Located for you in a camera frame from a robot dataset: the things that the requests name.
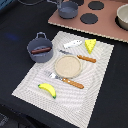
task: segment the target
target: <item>round wooden plate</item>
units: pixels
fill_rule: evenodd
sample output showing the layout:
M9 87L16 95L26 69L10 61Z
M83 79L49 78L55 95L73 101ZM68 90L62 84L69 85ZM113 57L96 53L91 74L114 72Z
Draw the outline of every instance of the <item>round wooden plate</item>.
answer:
M82 64L80 60L73 55L65 55L59 58L55 63L56 73L63 78L73 78L81 73Z

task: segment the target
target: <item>woven placemat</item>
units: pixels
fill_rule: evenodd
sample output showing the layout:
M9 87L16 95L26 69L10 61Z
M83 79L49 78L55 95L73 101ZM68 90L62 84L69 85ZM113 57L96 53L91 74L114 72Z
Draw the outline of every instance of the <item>woven placemat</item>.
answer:
M63 44L72 40L81 40L83 43L74 48L64 49ZM94 50L89 54L84 41L87 38L66 32L58 32L53 39L54 55L46 63L35 63L22 82L13 91L12 95L25 100L49 113L52 113L80 128L88 126L98 92L113 50L113 45L97 41ZM83 65L81 74L73 78L75 82L84 85L78 89L57 79L47 77L44 71L55 73L55 61L64 54L58 49L71 52L75 55L85 55L97 60L96 63L80 60ZM38 84L49 83L56 90L56 99L45 90L38 88Z

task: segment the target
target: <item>cheese wedge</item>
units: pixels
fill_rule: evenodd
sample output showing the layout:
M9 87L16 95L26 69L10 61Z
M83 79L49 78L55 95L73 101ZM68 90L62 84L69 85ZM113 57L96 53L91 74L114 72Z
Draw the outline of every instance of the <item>cheese wedge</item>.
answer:
M92 40L85 40L85 47L88 50L88 53L91 54L94 46L96 44L96 39L92 39Z

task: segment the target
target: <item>banana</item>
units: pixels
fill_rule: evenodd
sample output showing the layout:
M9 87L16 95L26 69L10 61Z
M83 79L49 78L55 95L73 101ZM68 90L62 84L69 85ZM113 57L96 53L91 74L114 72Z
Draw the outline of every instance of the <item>banana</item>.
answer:
M44 89L44 90L48 91L54 99L56 98L56 92L55 92L55 89L52 85L47 84L47 83L43 83L43 84L39 84L38 87L40 89Z

